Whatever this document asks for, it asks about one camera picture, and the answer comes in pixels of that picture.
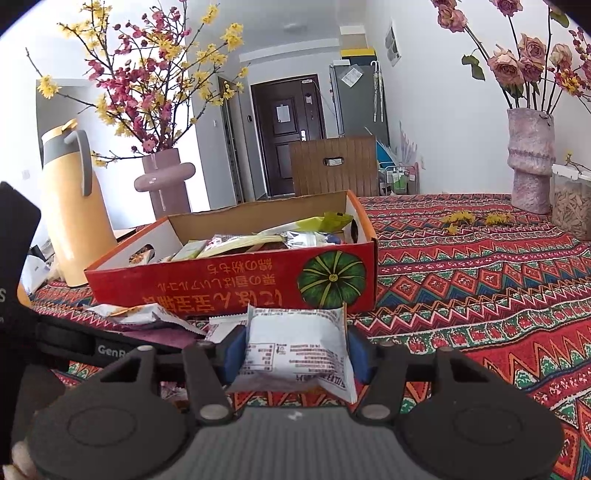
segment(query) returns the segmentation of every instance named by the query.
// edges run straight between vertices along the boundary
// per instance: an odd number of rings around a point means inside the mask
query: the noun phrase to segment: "dark brown door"
[[[316,75],[252,86],[269,196],[294,193],[290,143],[324,138]]]

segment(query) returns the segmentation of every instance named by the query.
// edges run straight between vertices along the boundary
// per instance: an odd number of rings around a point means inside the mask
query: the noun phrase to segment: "red geometric tablecloth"
[[[545,216],[511,207],[510,197],[466,194],[362,199],[380,240],[376,309],[349,320],[370,338],[404,343],[415,353],[442,345],[470,357],[526,391],[562,421],[565,443],[553,480],[591,473],[591,249]],[[443,230],[450,212],[478,219],[457,235]],[[511,226],[486,226],[491,212],[511,212]],[[111,328],[83,306],[88,288],[54,283],[33,305],[98,328]],[[68,378],[95,368],[72,364]],[[408,384],[403,409],[429,395]],[[318,406],[328,395],[256,392],[233,396],[235,407]]]

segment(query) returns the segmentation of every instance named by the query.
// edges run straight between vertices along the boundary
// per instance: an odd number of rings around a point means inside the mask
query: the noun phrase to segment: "textured pink vase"
[[[554,118],[529,108],[509,113],[509,159],[515,170],[512,205],[540,215],[550,212],[550,177],[556,163]]]
[[[146,155],[142,163],[145,175],[135,179],[134,187],[138,192],[150,193],[156,219],[190,213],[184,182],[195,175],[195,165],[181,163],[177,148]]]

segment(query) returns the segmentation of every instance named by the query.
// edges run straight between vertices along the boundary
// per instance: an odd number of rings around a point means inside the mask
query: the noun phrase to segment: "thermos handle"
[[[73,130],[64,140],[67,144],[78,141],[80,156],[82,158],[82,196],[88,197],[92,193],[92,158],[90,156],[90,144],[84,130]]]

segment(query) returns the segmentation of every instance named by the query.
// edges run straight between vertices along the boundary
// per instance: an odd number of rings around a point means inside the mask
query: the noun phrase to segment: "hand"
[[[38,480],[37,469],[31,460],[25,442],[17,442],[12,448],[12,465],[2,467],[5,480]]]

